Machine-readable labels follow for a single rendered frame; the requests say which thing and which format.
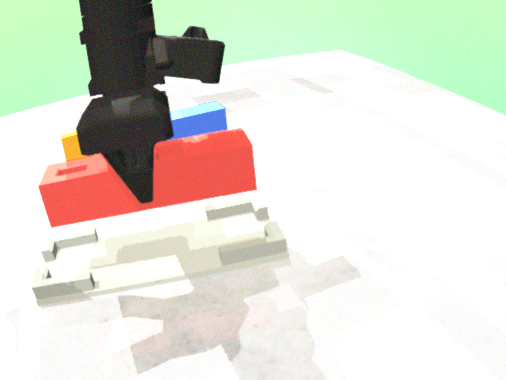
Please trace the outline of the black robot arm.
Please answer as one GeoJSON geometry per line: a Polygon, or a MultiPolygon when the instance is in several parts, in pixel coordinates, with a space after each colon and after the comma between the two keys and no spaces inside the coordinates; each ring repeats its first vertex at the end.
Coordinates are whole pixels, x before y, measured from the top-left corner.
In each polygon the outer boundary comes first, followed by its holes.
{"type": "MultiPolygon", "coordinates": [[[[104,14],[136,7],[152,0],[78,0],[80,16],[104,14]]],[[[146,72],[161,69],[162,76],[199,80],[203,84],[220,83],[226,44],[209,40],[206,27],[189,25],[182,36],[149,35],[145,55],[146,72]]]]}

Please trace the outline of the orange rectangular block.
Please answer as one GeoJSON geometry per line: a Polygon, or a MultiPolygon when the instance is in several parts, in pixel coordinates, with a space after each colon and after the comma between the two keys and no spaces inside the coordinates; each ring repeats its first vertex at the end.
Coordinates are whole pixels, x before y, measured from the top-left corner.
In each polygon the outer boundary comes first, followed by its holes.
{"type": "Polygon", "coordinates": [[[62,145],[64,148],[66,162],[87,157],[87,156],[81,155],[76,131],[73,131],[69,134],[61,135],[61,140],[62,140],[62,145]]]}

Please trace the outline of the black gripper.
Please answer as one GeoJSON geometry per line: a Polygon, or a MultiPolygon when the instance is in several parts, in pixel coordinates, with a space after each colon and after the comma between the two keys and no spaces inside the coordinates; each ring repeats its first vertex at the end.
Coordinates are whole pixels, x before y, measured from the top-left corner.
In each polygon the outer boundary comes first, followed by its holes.
{"type": "Polygon", "coordinates": [[[153,3],[81,18],[91,80],[76,127],[83,156],[101,154],[141,204],[154,201],[154,146],[174,137],[161,69],[146,72],[145,55],[157,37],[153,3]],[[150,33],[149,33],[150,32],[150,33]]]}

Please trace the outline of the long red block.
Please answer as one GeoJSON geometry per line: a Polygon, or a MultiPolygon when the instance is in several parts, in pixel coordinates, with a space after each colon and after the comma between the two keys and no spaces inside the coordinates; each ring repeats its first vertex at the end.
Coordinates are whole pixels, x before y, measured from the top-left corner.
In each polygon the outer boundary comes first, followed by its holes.
{"type": "Polygon", "coordinates": [[[257,190],[242,128],[157,142],[152,203],[139,203],[101,154],[47,166],[38,187],[51,228],[257,190]]]}

